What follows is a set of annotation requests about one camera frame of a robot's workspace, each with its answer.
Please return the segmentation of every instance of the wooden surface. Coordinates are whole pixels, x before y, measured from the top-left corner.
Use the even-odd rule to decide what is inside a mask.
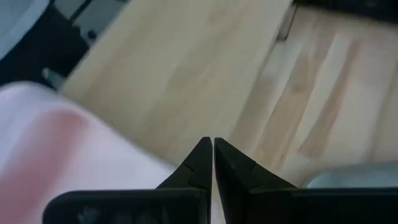
[[[230,141],[296,185],[398,160],[398,27],[300,7]]]
[[[62,93],[178,164],[229,138],[291,0],[134,0]]]

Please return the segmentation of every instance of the light wood plank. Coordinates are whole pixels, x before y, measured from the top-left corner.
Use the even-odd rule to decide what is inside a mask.
[[[291,0],[135,0],[62,93],[178,164],[229,138]]]
[[[299,186],[336,167],[398,160],[397,42],[396,26],[300,7],[231,142]]]

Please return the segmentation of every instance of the white surface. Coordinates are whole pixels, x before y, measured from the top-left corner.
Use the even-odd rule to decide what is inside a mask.
[[[5,86],[0,108],[0,223],[41,223],[59,194],[151,189],[175,169],[44,87]]]
[[[336,169],[315,177],[308,188],[398,187],[398,163]]]
[[[0,59],[43,14],[49,0],[0,0]]]

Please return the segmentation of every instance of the pink cloth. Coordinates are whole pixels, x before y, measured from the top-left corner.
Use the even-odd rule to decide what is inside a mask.
[[[152,189],[175,169],[44,87],[3,87],[0,109],[0,223],[41,223],[71,190]]]

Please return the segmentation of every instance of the white fabric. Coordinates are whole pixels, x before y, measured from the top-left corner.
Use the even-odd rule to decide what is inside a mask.
[[[0,0],[0,60],[36,23],[49,0]]]

